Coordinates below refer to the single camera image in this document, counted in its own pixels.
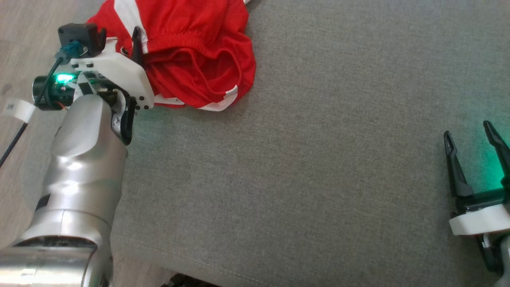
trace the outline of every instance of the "white stripe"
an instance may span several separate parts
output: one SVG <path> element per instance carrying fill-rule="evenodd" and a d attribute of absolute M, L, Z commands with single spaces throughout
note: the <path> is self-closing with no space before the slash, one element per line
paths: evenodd
<path fill-rule="evenodd" d="M 211 111 L 211 112 L 220 112 L 226 108 L 228 108 L 237 98 L 237 85 L 230 91 L 227 91 L 225 93 L 225 98 L 223 101 L 219 103 L 210 103 L 208 105 L 205 105 L 199 109 Z"/>
<path fill-rule="evenodd" d="M 164 98 L 161 94 L 157 94 L 154 96 L 154 103 L 164 104 L 164 105 L 183 105 L 184 102 L 179 100 L 178 98 Z"/>
<path fill-rule="evenodd" d="M 133 31 L 135 27 L 138 26 L 142 30 L 142 47 L 143 53 L 149 53 L 147 48 L 147 32 L 143 27 L 142 19 L 140 18 L 140 10 L 138 10 L 138 6 L 136 5 L 135 0 L 115 0 L 114 4 L 115 12 L 119 16 L 120 20 L 124 24 L 124 27 L 129 32 L 130 35 L 133 35 Z"/>

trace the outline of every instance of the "green led light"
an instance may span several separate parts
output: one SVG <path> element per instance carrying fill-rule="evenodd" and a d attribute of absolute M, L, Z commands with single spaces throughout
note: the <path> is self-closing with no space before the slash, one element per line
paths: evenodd
<path fill-rule="evenodd" d="M 484 187 L 487 190 L 502 188 L 501 179 L 504 176 L 503 169 L 501 168 L 501 164 L 499 163 L 498 156 L 494 149 L 491 147 L 487 148 L 487 151 L 483 155 L 481 159 L 483 162 L 483 172 L 484 172 Z"/>
<path fill-rule="evenodd" d="M 74 75 L 71 75 L 71 74 L 58 74 L 57 75 L 57 82 L 62 83 L 64 85 L 69 83 L 73 79 L 74 79 Z"/>

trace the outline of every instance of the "black cable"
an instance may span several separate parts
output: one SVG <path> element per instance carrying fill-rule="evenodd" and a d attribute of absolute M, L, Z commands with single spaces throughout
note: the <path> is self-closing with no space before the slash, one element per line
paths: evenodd
<path fill-rule="evenodd" d="M 34 100 L 34 106 L 37 107 L 37 105 L 39 105 L 39 103 L 41 102 L 42 97 L 44 96 L 44 92 L 46 92 L 46 90 L 48 89 L 48 87 L 49 87 L 49 85 L 50 85 L 50 83 L 52 81 L 53 74 L 55 73 L 55 71 L 57 70 L 58 66 L 60 66 L 60 63 L 62 63 L 63 60 L 64 59 L 62 57 L 58 58 L 55 61 L 55 64 L 53 65 L 51 70 L 49 70 L 48 78 L 46 78 L 46 83 L 44 84 L 44 88 L 41 90 L 41 94 L 39 96 L 37 96 L 37 98 Z M 11 154 L 12 150 L 14 149 L 16 144 L 18 143 L 19 139 L 21 138 L 21 136 L 23 135 L 23 133 L 27 129 L 28 125 L 29 124 L 27 124 L 27 123 L 23 123 L 23 125 L 19 129 L 18 133 L 16 134 L 16 136 L 12 140 L 11 144 L 9 145 L 7 150 L 5 151 L 4 155 L 0 159 L 0 169 L 2 168 L 2 166 L 4 165 L 4 162 L 7 160 L 7 158 Z"/>

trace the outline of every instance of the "red cloth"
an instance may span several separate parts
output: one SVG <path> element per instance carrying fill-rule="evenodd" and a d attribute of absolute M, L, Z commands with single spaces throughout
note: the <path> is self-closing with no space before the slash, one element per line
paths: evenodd
<path fill-rule="evenodd" d="M 89 20 L 118 38 L 118 52 L 124 47 L 129 54 L 133 29 L 142 28 L 154 93 L 209 110 L 226 108 L 253 85 L 247 21 L 243 0 L 107 0 Z"/>

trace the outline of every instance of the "wooden floor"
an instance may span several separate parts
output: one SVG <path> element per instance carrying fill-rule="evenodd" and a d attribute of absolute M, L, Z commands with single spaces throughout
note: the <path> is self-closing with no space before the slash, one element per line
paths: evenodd
<path fill-rule="evenodd" d="M 97 11 L 100 0 L 0 0 L 0 107 L 8 98 L 31 100 L 31 86 L 46 74 L 55 61 L 59 39 L 57 28 L 70 22 L 84 22 Z M 0 152 L 20 128 L 15 118 L 0 117 Z M 32 210 L 24 202 L 21 168 L 31 126 L 0 169 L 0 248 L 11 243 L 27 228 Z M 174 273 L 157 266 L 115 254 L 115 286 L 156 286 Z"/>

